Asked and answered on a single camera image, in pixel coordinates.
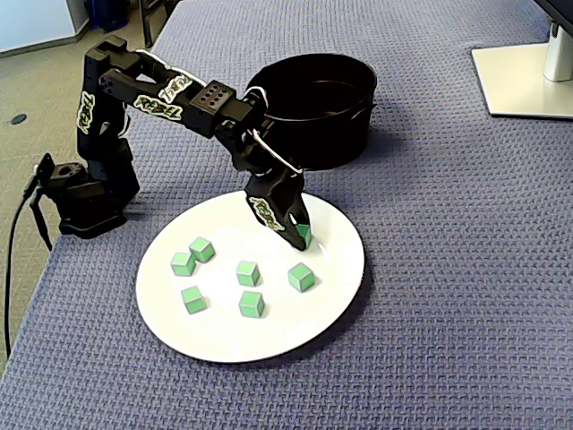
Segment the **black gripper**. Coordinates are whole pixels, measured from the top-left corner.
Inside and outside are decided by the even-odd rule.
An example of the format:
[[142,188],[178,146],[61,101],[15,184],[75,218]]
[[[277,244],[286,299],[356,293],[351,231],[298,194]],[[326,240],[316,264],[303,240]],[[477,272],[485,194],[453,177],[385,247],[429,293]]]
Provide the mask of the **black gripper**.
[[244,190],[252,213],[296,250],[310,246],[310,218],[302,192],[304,175],[290,168],[273,168],[269,173],[251,175]]

